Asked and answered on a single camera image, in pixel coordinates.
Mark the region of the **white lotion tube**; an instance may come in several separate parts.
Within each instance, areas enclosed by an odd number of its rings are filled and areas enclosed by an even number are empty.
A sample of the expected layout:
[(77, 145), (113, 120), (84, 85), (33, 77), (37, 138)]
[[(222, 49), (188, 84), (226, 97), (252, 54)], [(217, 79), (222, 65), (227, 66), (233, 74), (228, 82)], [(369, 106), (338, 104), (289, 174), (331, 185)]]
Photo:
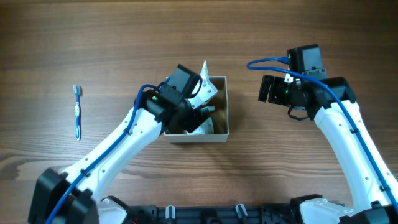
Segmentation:
[(201, 76), (201, 79), (203, 80), (203, 82), (207, 82), (209, 80), (208, 66), (207, 66), (206, 60), (204, 60), (204, 62), (203, 62), (200, 76)]

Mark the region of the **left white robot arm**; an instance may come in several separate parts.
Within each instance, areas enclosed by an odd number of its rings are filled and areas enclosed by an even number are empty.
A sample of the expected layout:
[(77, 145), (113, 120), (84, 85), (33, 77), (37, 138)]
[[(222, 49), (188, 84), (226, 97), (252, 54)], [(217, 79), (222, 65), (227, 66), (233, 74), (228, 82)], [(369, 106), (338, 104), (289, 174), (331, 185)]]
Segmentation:
[(28, 223), (133, 223), (129, 206), (104, 193), (129, 161), (163, 132), (191, 133), (205, 122), (200, 106), (216, 91), (208, 69), (200, 73), (178, 65), (158, 86), (140, 88), (125, 120), (89, 154), (58, 173), (37, 179)]

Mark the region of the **green white small box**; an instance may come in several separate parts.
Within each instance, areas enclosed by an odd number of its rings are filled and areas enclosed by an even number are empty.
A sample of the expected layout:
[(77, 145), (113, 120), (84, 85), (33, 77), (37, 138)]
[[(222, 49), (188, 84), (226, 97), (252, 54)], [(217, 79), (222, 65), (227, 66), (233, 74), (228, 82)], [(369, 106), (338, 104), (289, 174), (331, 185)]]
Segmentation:
[(205, 122), (203, 122), (194, 131), (188, 132), (188, 135), (202, 135), (202, 134), (214, 134), (213, 120), (209, 117)]

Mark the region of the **blue white toothbrush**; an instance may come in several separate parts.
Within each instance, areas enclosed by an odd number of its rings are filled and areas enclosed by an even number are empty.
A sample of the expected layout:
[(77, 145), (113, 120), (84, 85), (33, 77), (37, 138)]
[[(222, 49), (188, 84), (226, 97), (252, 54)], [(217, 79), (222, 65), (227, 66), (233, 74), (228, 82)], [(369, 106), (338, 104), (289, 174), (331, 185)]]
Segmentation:
[(80, 125), (80, 96), (81, 96), (81, 86), (74, 85), (73, 91), (76, 96), (76, 105), (75, 105), (75, 136), (76, 140), (79, 141), (81, 139), (81, 125)]

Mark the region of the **red green toothpaste tube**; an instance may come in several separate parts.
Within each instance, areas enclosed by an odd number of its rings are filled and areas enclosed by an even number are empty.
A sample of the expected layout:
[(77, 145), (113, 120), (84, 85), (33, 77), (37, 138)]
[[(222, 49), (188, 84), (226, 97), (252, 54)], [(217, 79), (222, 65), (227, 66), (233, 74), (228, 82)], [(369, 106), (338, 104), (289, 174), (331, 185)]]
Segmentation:
[(212, 113), (212, 112), (214, 112), (214, 111), (216, 111), (215, 106), (204, 106), (204, 107), (202, 107), (202, 108), (200, 109), (200, 112), (201, 112), (202, 114), (208, 114), (208, 113)]

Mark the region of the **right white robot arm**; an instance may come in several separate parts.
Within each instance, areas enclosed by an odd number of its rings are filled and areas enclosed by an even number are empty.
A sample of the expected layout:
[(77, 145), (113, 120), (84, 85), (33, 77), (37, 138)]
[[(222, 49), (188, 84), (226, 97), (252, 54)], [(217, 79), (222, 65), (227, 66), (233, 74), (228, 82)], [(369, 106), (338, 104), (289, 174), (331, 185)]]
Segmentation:
[(250, 70), (273, 71), (285, 77), (265, 75), (259, 101), (304, 110), (328, 140), (346, 177), (353, 208), (329, 202), (321, 195), (290, 201), (295, 223), (397, 223), (397, 180), (371, 139), (356, 96), (343, 77), (328, 78), (317, 44), (289, 49), (276, 62), (288, 65)]

